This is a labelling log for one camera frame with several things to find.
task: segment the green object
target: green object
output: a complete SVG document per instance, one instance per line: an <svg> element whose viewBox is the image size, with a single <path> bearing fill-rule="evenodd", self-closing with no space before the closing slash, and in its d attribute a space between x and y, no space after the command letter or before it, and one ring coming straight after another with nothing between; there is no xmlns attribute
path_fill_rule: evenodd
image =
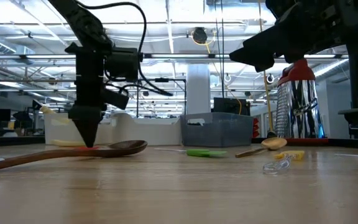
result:
<svg viewBox="0 0 358 224"><path fill-rule="evenodd" d="M197 156L197 157L216 157L221 156L227 153L226 151L210 151L208 149L187 149L187 156Z"/></svg>

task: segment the yellow cable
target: yellow cable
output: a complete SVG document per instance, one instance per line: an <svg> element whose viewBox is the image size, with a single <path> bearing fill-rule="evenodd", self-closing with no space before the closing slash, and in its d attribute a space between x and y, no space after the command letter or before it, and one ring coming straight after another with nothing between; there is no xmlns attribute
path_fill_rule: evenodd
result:
<svg viewBox="0 0 358 224"><path fill-rule="evenodd" d="M205 44L205 46L206 46L206 49L208 50L208 53L210 54L211 51L209 50L209 47L208 47L209 44ZM216 68L216 65L215 65L214 62L213 62L213 65L214 65L214 67L215 67L215 69L216 69L216 72L217 72L217 73L219 74L219 76L221 77L222 84L226 87L227 90L229 90L229 87L227 87L226 83L224 82L223 75L220 74L220 72L218 71L218 68ZM241 101L240 101L236 96L234 96L234 94L233 94L230 90L229 90L229 92L230 92L230 94L239 102L239 104L240 104L239 115L241 115L241 111L242 111L242 103L241 103Z"/></svg>
<svg viewBox="0 0 358 224"><path fill-rule="evenodd" d="M258 5L259 5L259 27L260 27L260 32L262 32L263 31L263 28L262 28L262 7L260 6L260 0L258 0ZM269 90L267 89L266 70L264 71L264 82L265 82L266 100L267 100L268 124L270 126L270 131L273 131L272 109L270 108Z"/></svg>

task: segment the ceiling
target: ceiling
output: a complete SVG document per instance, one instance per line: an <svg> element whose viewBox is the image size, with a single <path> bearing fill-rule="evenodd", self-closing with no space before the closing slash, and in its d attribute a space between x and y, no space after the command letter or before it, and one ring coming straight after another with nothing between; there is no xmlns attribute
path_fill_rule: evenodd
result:
<svg viewBox="0 0 358 224"><path fill-rule="evenodd" d="M90 6L107 4L112 0L82 0L82 3ZM274 25L275 18L270 11L261 4L259 14L258 1L224 0L223 13L218 4L216 12L208 1L194 0L137 0L145 12L147 18L147 37L142 51L155 54L207 54L205 45L197 45L191 38L195 27L204 27L211 42L208 47L211 53L224 52L228 54L241 47L242 42L260 32L259 18L263 20L263 30ZM129 6L114 7L109 9L91 11L98 17L106 33L118 47L139 47L143 21L139 12ZM23 49L33 54L65 54L65 47L71 42L76 42L76 37L70 26L53 8L47 0L0 0L0 43L10 49ZM346 53L344 47L329 49L323 53ZM264 89L263 73L256 73L254 68L248 65L234 63L225 60L224 73L227 77L227 86L233 90L261 90ZM335 62L336 60L310 60L310 66ZM29 96L47 103L70 103L75 99L75 92L70 91L75 79L75 61L68 59L40 59L32 60L32 64L17 60L0 59L0 80L17 80L17 82L1 83L0 91L28 90ZM279 77L282 70L289 65L283 60L276 63L267 73ZM181 60L145 60L142 71L147 78L183 78L187 74L187 67L191 63L207 63L213 77L218 77L220 71L219 60L204 60L199 62L194 59ZM57 83L31 82L19 83L18 80L31 79L47 81L49 78L59 80ZM140 95L142 98L141 114L180 114L184 110L184 93L182 83L158 83L160 88L171 89L174 97L150 93L149 96ZM221 83L211 86L220 89ZM56 92L50 90L67 90ZM238 98L245 98L244 91L233 92ZM221 95L219 91L212 91L211 98ZM263 98L263 93L255 92L253 98ZM131 100L129 108L133 109L136 101Z"/></svg>

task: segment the white container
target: white container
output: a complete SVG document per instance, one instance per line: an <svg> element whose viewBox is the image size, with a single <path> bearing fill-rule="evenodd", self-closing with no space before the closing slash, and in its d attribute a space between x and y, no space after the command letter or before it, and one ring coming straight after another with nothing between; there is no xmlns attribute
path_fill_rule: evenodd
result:
<svg viewBox="0 0 358 224"><path fill-rule="evenodd" d="M67 113L45 114L45 143L53 140L82 142L74 122ZM134 119L126 113L114 114L99 124L95 144L144 140L149 146L181 144L180 121L175 119Z"/></svg>
<svg viewBox="0 0 358 224"><path fill-rule="evenodd" d="M68 119L67 113L45 114L45 143L53 144L53 140L83 142L74 122ZM113 127L110 122L101 122L98 126L95 144L111 144L114 142Z"/></svg>
<svg viewBox="0 0 358 224"><path fill-rule="evenodd" d="M144 140L149 146L181 144L180 121L175 119L134 119L125 113L111 116L114 140Z"/></svg>

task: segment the yellow object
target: yellow object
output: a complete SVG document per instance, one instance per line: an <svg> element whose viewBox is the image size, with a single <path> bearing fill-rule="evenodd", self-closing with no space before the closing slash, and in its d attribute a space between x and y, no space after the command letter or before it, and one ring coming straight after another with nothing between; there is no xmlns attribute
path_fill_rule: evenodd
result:
<svg viewBox="0 0 358 224"><path fill-rule="evenodd" d="M280 154L274 155L275 159L283 159L286 154L294 156L293 160L302 160L303 156L305 155L304 151L284 151Z"/></svg>
<svg viewBox="0 0 358 224"><path fill-rule="evenodd" d="M44 114L55 114L56 113L47 106L42 106L40 111L43 112ZM68 118L57 118L56 120L63 124L68 124L70 122L70 119L68 119Z"/></svg>
<svg viewBox="0 0 358 224"><path fill-rule="evenodd" d="M62 140L52 140L52 144L60 147L78 147L85 146L83 141L62 141Z"/></svg>
<svg viewBox="0 0 358 224"><path fill-rule="evenodd" d="M51 110L49 107L47 106L42 106L40 109L41 112L43 112L44 114L53 114L56 113L53 110Z"/></svg>
<svg viewBox="0 0 358 224"><path fill-rule="evenodd" d="M14 122L14 121L8 122L7 128L8 128L9 130L15 129L15 122Z"/></svg>

